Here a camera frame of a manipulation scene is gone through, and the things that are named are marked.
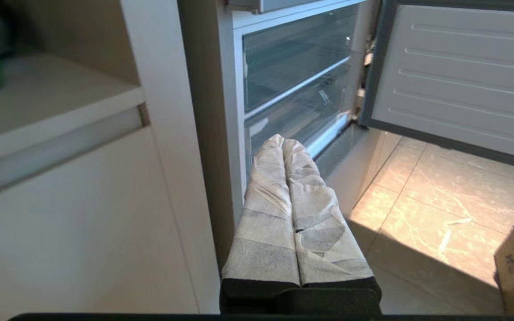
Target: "tiled floor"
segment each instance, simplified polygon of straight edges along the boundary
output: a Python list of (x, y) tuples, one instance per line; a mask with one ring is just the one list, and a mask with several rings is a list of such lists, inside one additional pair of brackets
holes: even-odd
[(383, 313), (502, 313), (493, 254), (514, 224), (514, 166), (402, 138), (349, 219)]

